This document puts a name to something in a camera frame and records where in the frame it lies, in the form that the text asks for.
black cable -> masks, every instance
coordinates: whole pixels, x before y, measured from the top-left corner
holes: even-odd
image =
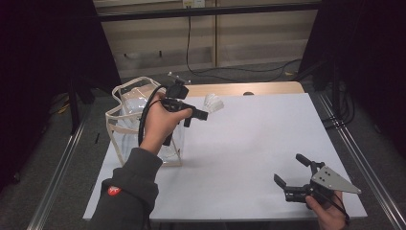
[[[160,100],[157,100],[157,101],[153,102],[152,104],[149,105],[149,108],[151,108],[154,104],[156,104],[156,103],[158,103],[158,102],[161,102],[161,101],[162,101],[162,100],[160,99]]]
[[[147,114],[148,114],[149,109],[150,109],[150,107],[152,106],[152,104],[155,104],[155,103],[156,103],[156,102],[154,102],[154,103],[151,104],[152,99],[153,99],[153,97],[155,96],[155,94],[158,92],[158,90],[160,90],[161,88],[168,88],[168,87],[165,86],[165,85],[159,85],[158,87],[156,87],[156,88],[152,91],[151,95],[149,96],[148,101],[147,101],[147,103],[146,103],[146,106],[145,106],[144,109],[143,109],[143,114],[141,115],[141,118],[140,118],[140,126],[139,126],[139,128],[138,128],[138,146],[139,146],[139,147],[141,146],[141,143],[142,143],[143,140],[144,140],[144,127],[145,127],[145,125],[146,125]]]
[[[349,107],[349,103],[348,103],[347,98],[346,98],[347,93],[348,92],[345,92],[344,97],[343,97],[343,101],[341,102],[341,105],[340,105],[340,111],[344,111],[344,112],[341,112],[339,117],[336,117],[336,115],[334,114],[334,115],[322,120],[323,123],[324,122],[332,122],[333,119],[340,119],[340,120],[345,121],[348,118],[350,107]]]
[[[344,203],[343,201],[338,197],[338,195],[336,195],[336,197],[338,198],[338,200],[340,200],[341,204],[343,205],[343,207],[340,207],[338,204],[336,204],[334,201],[331,200],[331,198],[326,197],[325,195],[323,195],[322,193],[319,193],[318,191],[313,191],[314,194],[321,196],[322,198],[324,198],[326,201],[328,201],[328,203],[330,203],[332,206],[334,206],[338,211],[340,211],[341,213],[344,214],[345,218],[346,218],[346,225],[350,225],[350,216],[349,214],[347,214],[346,208],[344,207]]]
[[[284,71],[284,69],[286,68],[287,65],[292,64],[292,63],[297,62],[297,61],[301,61],[301,59],[294,59],[294,60],[288,61],[283,66],[273,68],[273,69],[267,69],[267,70],[251,70],[251,69],[234,68],[234,67],[218,67],[218,68],[211,68],[211,69],[202,70],[202,71],[192,70],[191,67],[189,66],[189,49],[190,49],[190,44],[191,44],[191,29],[192,29],[191,21],[192,21],[192,18],[189,17],[188,19],[189,19],[189,30],[188,30],[188,46],[187,46],[187,50],[186,50],[186,65],[188,67],[188,70],[192,74],[194,74],[194,75],[196,75],[198,77],[217,78],[217,79],[226,80],[226,81],[233,81],[233,82],[245,82],[245,81],[241,81],[241,80],[226,79],[226,78],[222,78],[220,76],[200,75],[200,74],[207,73],[207,72],[214,71],[214,70],[238,70],[238,71],[246,71],[246,72],[253,72],[253,73],[266,73],[266,72],[272,72],[272,71],[282,69],[282,71],[280,72],[280,74],[277,77],[275,77],[274,79],[271,79],[271,80],[267,80],[267,81],[274,81],[274,80],[276,80],[276,79],[278,79],[278,78],[280,78],[282,76],[282,73],[283,73],[283,71]]]
[[[316,63],[314,63],[313,65],[311,65],[307,69],[305,69],[302,73],[299,73],[298,75],[296,75],[295,78],[293,78],[290,81],[302,81],[305,78],[307,78],[308,76],[310,76],[313,73],[313,71],[317,70],[318,68],[320,68],[320,66],[323,66],[326,63],[327,63],[326,60],[317,61]]]
[[[346,112],[347,112],[348,115],[345,118],[343,117],[343,119],[341,121],[337,122],[338,124],[335,124],[333,126],[325,126],[325,129],[344,127],[344,126],[348,125],[349,123],[351,123],[353,121],[353,119],[355,117],[355,103],[354,103],[354,100],[353,100],[352,96],[350,95],[350,92],[346,91],[346,94],[349,94],[352,109],[350,109],[350,106],[349,106],[349,103],[347,102],[347,97],[346,97],[345,98],[346,110],[347,110]],[[336,116],[332,115],[330,118],[331,118],[331,120],[333,120],[333,119],[336,118]]]

black cloth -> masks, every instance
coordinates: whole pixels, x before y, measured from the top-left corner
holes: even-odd
[[[131,151],[122,168],[101,184],[101,197],[89,229],[145,229],[158,196],[155,176],[162,165],[156,155],[140,148]],[[107,191],[120,188],[116,195]]]

hand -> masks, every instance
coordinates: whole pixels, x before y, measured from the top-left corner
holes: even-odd
[[[339,191],[334,191],[334,193],[343,200],[343,193]],[[341,201],[333,196],[332,201],[338,206],[342,207]],[[313,210],[317,215],[319,220],[319,226],[321,230],[338,230],[344,229],[346,226],[346,218],[340,210],[336,209],[334,206],[329,205],[328,207],[322,207],[319,202],[316,201],[312,196],[308,195],[305,198],[307,205]]]
[[[165,98],[165,95],[158,92],[151,101],[152,106],[147,114],[145,125],[145,136],[140,145],[140,148],[154,154],[158,154],[165,139],[173,132],[176,125],[192,115],[190,108],[178,112],[168,112],[160,102],[154,103],[162,98]]]

red logo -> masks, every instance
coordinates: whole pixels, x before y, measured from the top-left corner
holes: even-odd
[[[108,188],[107,193],[111,196],[115,196],[117,195],[122,189],[114,187],[114,186],[110,186],[110,188]]]

wall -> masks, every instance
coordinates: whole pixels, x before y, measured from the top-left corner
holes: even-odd
[[[210,0],[206,1],[206,7],[214,7],[215,2],[219,7],[229,7],[291,1],[243,0],[236,3],[231,0]],[[149,12],[181,8],[182,1],[170,1],[99,7],[97,11],[98,13]],[[210,61],[209,63],[202,61],[207,60],[206,57],[197,57],[195,60],[192,59],[191,63],[195,64],[196,68],[203,68],[301,58],[316,13],[317,11],[287,11],[193,17],[190,51],[197,49],[200,52],[201,49],[207,48],[206,56]],[[103,22],[102,26],[111,51],[118,58],[123,54],[186,52],[188,18]],[[179,63],[180,65],[183,65],[183,69],[186,70],[184,63]]]

